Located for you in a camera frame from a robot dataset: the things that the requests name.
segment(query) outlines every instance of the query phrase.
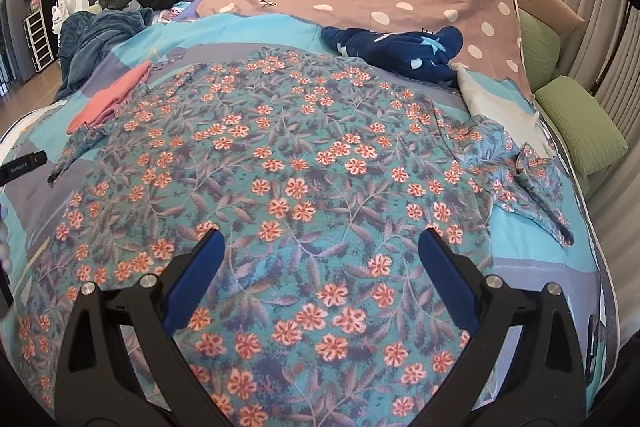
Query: bed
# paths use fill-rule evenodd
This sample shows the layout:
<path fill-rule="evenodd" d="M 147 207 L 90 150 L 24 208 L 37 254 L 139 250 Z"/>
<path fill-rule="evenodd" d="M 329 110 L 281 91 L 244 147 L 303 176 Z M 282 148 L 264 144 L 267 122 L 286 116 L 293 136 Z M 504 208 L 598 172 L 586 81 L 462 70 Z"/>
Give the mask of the bed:
<path fill-rule="evenodd" d="M 542 119 L 557 157 L 522 159 L 553 194 L 540 196 L 541 212 L 513 182 L 508 134 L 472 118 L 459 90 L 342 57 L 320 35 L 320 25 L 386 36 L 456 25 L 465 71 L 534 114 L 514 0 L 201 0 L 196 10 L 197 20 L 154 25 L 116 47 L 65 105 L 6 137 L 5 160 L 40 149 L 50 160 L 0 200 L 16 296 L 2 343 L 44 407 L 79 285 L 160 273 L 212 227 L 227 238 L 226 267 L 175 340 L 235 422 L 364 425 L 373 407 L 379 425 L 411 421 L 468 340 L 416 259 L 425 226 L 510 285 L 564 288 L 593 401 L 615 365 L 616 303 L 553 128 Z M 88 100 L 145 60 L 147 84 L 122 113 L 69 139 L 64 130 Z M 444 142 L 450 153 L 427 161 Z M 479 403 L 495 398 L 517 335 Z M 130 331 L 126 342 L 146 395 L 162 405 Z"/>

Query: floral dress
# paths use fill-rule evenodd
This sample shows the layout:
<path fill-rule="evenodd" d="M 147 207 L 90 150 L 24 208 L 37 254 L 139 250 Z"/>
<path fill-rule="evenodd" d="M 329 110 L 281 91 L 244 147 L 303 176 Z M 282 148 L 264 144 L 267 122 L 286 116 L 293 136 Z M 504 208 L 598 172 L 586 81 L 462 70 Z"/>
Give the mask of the floral dress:
<path fill-rule="evenodd" d="M 17 369 L 34 394 L 51 406 L 82 282 L 132 285 L 216 228 L 225 262 L 175 340 L 231 421 L 407 425 L 468 341 L 418 259 L 420 232 L 486 273 L 494 204 L 573 240 L 549 160 L 493 121 L 449 118 L 416 87 L 357 58 L 265 48 L 141 87 L 114 120 L 79 131 L 52 182 L 106 146 L 17 303 Z M 126 342 L 163 404 L 130 331 Z M 489 381 L 481 401 L 493 392 Z"/>

